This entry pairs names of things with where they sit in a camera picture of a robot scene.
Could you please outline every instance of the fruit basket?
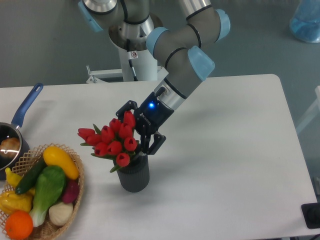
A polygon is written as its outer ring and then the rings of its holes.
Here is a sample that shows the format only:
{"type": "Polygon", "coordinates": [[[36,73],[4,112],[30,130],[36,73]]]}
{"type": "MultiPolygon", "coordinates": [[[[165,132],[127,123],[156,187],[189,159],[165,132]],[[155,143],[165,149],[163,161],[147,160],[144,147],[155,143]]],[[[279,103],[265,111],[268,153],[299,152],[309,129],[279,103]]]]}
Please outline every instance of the fruit basket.
{"type": "MultiPolygon", "coordinates": [[[[39,159],[43,156],[44,150],[49,146],[55,146],[64,150],[66,153],[68,153],[68,155],[71,157],[71,159],[75,163],[79,171],[79,176],[76,180],[79,186],[79,194],[76,200],[74,200],[72,203],[73,211],[72,211],[71,217],[63,226],[54,225],[50,221],[49,214],[47,213],[44,223],[38,227],[34,227],[31,235],[29,235],[29,237],[26,238],[27,240],[49,240],[49,239],[52,240],[52,239],[56,239],[61,234],[63,234],[73,222],[77,214],[77,211],[79,209],[81,198],[84,192],[85,178],[84,178],[84,167],[83,167],[82,161],[79,155],[77,155],[77,153],[74,152],[74,150],[72,150],[71,148],[65,145],[51,143],[49,145],[40,145],[38,147],[35,147],[32,150],[29,150],[27,153],[23,155],[23,157],[20,157],[19,161],[12,168],[12,173],[18,174],[20,176],[24,176],[24,174],[26,174],[26,172],[29,171],[29,169],[39,161],[39,159]]],[[[12,190],[14,190],[14,187],[11,186],[8,183],[8,181],[6,181],[4,185],[4,190],[2,192],[12,191],[12,190]]],[[[7,232],[5,230],[6,221],[8,217],[9,217],[8,214],[0,210],[0,227],[2,228],[2,233],[6,235],[6,237],[9,239],[10,237],[7,235],[7,232]]]]}

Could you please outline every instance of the red tulip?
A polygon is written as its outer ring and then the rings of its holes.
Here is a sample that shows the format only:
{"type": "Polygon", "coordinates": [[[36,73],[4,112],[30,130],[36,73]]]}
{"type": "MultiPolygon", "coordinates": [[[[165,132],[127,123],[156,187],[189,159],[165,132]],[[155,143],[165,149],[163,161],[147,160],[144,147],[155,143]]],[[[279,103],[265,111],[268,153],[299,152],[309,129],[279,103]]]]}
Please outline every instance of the red tulip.
{"type": "Polygon", "coordinates": [[[134,133],[132,128],[127,123],[121,123],[120,130],[119,130],[119,137],[122,139],[126,139],[128,137],[133,137],[134,133]]]}
{"type": "Polygon", "coordinates": [[[91,136],[88,136],[86,138],[86,143],[91,145],[91,146],[95,146],[97,145],[98,143],[100,143],[102,141],[101,139],[101,135],[99,134],[94,134],[94,135],[91,135],[91,136]]]}
{"type": "Polygon", "coordinates": [[[101,139],[104,143],[109,144],[115,138],[114,131],[109,126],[103,126],[101,130],[101,139]]]}
{"type": "Polygon", "coordinates": [[[94,147],[94,154],[97,156],[104,156],[107,155],[108,151],[108,144],[106,144],[105,142],[101,141],[99,142],[97,145],[95,145],[94,147]]]}
{"type": "Polygon", "coordinates": [[[138,143],[134,137],[127,137],[124,140],[123,145],[126,150],[128,150],[129,152],[133,152],[134,150],[136,150],[138,143]]]}
{"type": "Polygon", "coordinates": [[[130,157],[128,154],[122,152],[119,153],[118,156],[116,156],[115,162],[120,166],[120,167],[126,167],[130,163],[130,157]]]}
{"type": "Polygon", "coordinates": [[[91,128],[79,128],[78,129],[78,135],[83,138],[85,141],[87,140],[87,138],[89,136],[92,136],[96,133],[95,130],[91,129],[91,128]]]}
{"type": "Polygon", "coordinates": [[[136,126],[136,119],[131,111],[124,112],[123,123],[128,124],[132,129],[136,126]]]}
{"type": "Polygon", "coordinates": [[[118,155],[119,153],[121,153],[122,151],[122,144],[121,142],[119,141],[113,141],[111,142],[107,149],[106,149],[106,154],[109,154],[109,155],[113,155],[113,156],[116,156],[118,155]]]}
{"type": "Polygon", "coordinates": [[[121,122],[119,119],[114,118],[109,122],[109,126],[114,133],[117,133],[120,130],[121,122]]]}

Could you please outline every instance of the saucepan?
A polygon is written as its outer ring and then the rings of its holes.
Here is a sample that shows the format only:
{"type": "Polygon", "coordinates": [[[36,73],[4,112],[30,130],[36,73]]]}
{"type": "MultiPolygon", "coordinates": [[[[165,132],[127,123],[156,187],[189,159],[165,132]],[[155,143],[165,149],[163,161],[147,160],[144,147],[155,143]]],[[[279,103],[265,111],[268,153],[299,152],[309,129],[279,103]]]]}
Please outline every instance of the saucepan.
{"type": "Polygon", "coordinates": [[[19,106],[10,123],[0,122],[0,180],[6,179],[6,168],[12,168],[20,157],[30,149],[22,137],[19,128],[22,127],[25,114],[37,98],[44,85],[34,85],[28,96],[19,106]]]}

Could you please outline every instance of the yellow bell pepper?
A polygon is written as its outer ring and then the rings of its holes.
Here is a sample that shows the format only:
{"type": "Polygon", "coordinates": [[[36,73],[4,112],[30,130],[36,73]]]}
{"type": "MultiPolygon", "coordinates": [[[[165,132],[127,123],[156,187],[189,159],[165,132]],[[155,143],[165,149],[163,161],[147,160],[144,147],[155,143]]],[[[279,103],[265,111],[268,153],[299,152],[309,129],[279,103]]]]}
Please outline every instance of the yellow bell pepper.
{"type": "MultiPolygon", "coordinates": [[[[6,174],[6,181],[8,182],[8,184],[10,184],[12,187],[16,188],[18,183],[22,179],[22,176],[12,172],[9,167],[7,167],[5,169],[5,174],[6,174]]],[[[34,187],[32,187],[27,193],[34,196],[36,193],[36,190],[34,187]]]]}
{"type": "Polygon", "coordinates": [[[17,210],[29,213],[32,207],[32,196],[29,194],[15,194],[15,191],[5,191],[0,194],[0,209],[5,214],[13,214],[17,210]]]}

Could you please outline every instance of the vase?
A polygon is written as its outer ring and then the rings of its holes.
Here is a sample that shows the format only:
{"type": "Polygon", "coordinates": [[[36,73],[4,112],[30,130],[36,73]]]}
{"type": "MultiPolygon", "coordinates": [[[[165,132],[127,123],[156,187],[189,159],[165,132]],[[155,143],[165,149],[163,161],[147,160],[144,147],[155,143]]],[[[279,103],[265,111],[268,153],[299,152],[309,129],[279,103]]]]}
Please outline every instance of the vase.
{"type": "Polygon", "coordinates": [[[148,155],[141,155],[128,166],[116,171],[122,187],[131,193],[143,190],[149,183],[148,155]]]}

